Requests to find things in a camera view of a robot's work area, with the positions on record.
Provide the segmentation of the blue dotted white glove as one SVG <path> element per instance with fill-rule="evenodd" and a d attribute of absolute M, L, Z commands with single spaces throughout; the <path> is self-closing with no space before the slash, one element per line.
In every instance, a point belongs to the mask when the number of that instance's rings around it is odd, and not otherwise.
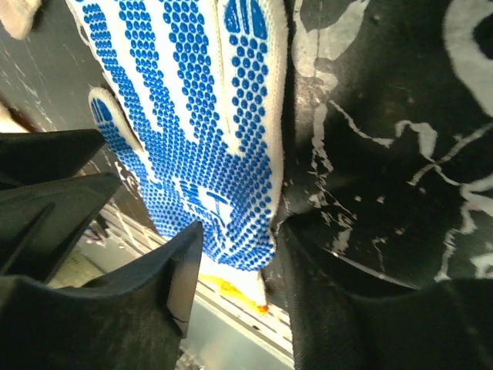
<path fill-rule="evenodd" d="M 159 235 L 203 225 L 200 275 L 268 309 L 283 182 L 281 1 L 70 1 L 105 74 L 89 105 Z"/>

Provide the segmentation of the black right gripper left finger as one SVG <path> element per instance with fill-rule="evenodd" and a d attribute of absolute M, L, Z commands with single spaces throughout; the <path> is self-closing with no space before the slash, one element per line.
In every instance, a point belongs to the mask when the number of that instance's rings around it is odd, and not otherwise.
<path fill-rule="evenodd" d="M 1 136 L 1 367 L 172 369 L 186 336 L 203 249 L 190 224 L 163 246 L 80 288 L 49 281 L 118 190 L 80 176 L 94 129 Z"/>

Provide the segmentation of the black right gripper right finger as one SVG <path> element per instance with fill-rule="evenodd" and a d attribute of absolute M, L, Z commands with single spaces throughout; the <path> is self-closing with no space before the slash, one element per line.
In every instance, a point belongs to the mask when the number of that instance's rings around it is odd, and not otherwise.
<path fill-rule="evenodd" d="M 490 369 L 492 282 L 389 284 L 325 254 L 291 222 L 278 234 L 297 369 Z"/>

